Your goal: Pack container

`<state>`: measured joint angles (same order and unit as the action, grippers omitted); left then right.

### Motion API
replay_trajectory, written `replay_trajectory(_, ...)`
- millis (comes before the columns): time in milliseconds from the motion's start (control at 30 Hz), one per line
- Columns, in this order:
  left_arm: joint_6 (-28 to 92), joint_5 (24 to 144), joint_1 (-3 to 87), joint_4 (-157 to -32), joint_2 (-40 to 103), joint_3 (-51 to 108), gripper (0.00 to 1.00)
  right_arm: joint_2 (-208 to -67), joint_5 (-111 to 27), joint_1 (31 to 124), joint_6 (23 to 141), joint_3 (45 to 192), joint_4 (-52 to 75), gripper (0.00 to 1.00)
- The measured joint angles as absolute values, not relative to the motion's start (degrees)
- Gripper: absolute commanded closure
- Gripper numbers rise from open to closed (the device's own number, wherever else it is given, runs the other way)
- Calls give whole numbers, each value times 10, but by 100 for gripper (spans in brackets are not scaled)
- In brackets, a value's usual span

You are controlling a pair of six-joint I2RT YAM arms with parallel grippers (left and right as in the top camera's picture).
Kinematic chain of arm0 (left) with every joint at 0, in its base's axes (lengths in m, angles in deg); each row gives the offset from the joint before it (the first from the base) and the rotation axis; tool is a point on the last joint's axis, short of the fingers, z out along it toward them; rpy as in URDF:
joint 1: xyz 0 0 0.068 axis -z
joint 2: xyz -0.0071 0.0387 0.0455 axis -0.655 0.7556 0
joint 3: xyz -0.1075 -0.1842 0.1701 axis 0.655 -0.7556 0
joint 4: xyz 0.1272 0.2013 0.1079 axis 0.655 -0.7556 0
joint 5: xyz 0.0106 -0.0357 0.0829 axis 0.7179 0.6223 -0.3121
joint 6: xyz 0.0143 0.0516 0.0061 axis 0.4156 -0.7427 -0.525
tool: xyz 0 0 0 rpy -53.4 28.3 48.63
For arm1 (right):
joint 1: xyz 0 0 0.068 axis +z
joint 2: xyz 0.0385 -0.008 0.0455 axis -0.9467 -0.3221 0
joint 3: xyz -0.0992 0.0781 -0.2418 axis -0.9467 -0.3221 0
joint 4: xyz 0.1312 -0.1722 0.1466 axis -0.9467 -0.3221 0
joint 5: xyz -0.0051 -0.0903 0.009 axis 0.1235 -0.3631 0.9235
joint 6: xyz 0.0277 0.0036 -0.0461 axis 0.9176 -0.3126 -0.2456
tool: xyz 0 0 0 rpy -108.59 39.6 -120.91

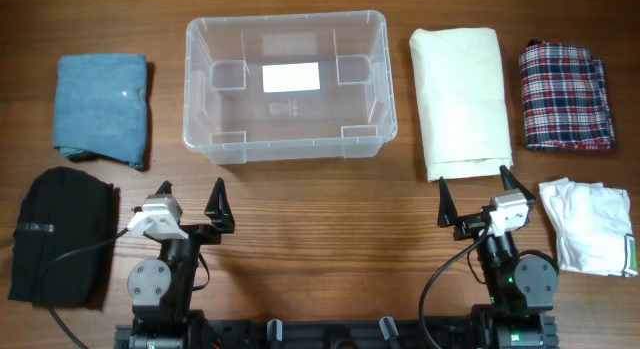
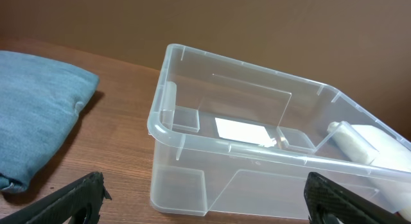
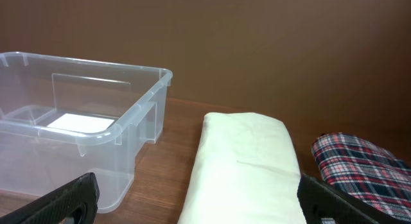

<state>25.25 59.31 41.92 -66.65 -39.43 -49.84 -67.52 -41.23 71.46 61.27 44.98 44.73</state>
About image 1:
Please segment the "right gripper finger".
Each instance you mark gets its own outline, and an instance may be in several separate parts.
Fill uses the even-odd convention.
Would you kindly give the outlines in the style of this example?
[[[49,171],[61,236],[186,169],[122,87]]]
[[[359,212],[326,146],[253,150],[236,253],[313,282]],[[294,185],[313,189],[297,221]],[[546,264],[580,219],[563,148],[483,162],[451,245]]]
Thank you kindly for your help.
[[[446,180],[439,178],[439,210],[437,225],[439,227],[455,226],[458,222],[458,212],[449,191]]]
[[[499,170],[505,190],[519,190],[524,195],[528,205],[534,205],[536,203],[534,194],[521,184],[505,165],[501,165]]]

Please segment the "cream cloth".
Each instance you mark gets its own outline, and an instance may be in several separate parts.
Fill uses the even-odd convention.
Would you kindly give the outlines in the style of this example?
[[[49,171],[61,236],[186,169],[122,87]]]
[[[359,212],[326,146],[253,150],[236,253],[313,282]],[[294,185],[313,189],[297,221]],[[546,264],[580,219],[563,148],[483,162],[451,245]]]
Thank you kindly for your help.
[[[409,39],[426,175],[493,176],[513,166],[495,30],[417,29]]]

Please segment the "red plaid shirt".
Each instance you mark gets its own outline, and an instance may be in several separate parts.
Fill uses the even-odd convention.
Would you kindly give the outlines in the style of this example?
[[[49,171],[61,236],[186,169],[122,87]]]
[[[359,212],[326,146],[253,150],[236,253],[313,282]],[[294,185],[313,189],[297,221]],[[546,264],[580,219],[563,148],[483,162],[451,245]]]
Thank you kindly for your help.
[[[519,56],[519,71],[528,149],[615,147],[604,64],[588,48],[532,40]]]

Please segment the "white t-shirt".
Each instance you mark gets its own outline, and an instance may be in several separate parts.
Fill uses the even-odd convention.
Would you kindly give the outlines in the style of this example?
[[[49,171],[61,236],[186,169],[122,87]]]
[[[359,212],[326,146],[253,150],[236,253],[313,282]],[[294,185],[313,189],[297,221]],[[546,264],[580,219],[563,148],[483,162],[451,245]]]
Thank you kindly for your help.
[[[562,178],[541,183],[539,194],[556,233],[562,270],[616,277],[639,274],[626,190]]]

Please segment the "black cloth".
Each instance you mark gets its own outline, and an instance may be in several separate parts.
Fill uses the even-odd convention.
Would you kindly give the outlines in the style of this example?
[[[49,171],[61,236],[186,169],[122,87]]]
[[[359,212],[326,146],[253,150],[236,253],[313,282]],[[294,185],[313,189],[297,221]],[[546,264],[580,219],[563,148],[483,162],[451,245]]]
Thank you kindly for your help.
[[[105,248],[78,254],[115,234],[114,186],[56,167],[32,183],[13,232],[8,298],[52,307],[84,307],[104,278]]]

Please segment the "blue denim cloth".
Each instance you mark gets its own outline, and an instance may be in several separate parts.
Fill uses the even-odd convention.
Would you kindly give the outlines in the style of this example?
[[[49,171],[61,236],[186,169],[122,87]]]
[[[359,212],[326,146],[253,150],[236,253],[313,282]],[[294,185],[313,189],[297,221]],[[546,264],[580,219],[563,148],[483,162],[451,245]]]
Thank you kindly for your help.
[[[147,146],[147,79],[143,54],[61,57],[53,147],[68,160],[103,156],[142,169]]]

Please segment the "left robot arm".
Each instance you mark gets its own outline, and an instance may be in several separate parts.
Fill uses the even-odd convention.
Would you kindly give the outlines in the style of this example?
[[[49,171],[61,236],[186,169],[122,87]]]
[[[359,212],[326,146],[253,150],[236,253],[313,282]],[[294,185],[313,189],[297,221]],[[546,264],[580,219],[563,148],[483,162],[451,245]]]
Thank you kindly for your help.
[[[150,238],[161,248],[157,258],[139,262],[129,274],[127,288],[134,319],[131,327],[116,329],[116,348],[223,346],[204,312],[191,309],[190,303],[192,294],[205,288],[195,283],[198,267],[206,265],[201,247],[219,245],[221,236],[235,229],[224,180],[219,178],[214,184],[204,210],[210,221],[205,224],[180,222],[183,211],[171,187],[170,182],[163,182],[134,209],[127,225],[134,236]]]

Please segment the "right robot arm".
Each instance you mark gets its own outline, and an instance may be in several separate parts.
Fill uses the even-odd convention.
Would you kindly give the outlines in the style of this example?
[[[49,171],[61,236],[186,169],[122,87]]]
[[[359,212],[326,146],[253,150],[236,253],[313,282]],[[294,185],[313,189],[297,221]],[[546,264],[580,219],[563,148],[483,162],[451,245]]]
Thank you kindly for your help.
[[[505,166],[499,168],[504,191],[479,212],[460,215],[446,181],[439,180],[437,224],[452,227],[456,241],[472,244],[462,253],[476,252],[490,302],[476,304],[467,316],[427,319],[433,329],[427,343],[439,348],[540,348],[559,346],[554,307],[559,283],[557,261],[539,250],[520,251],[512,233],[529,223],[536,198]]]

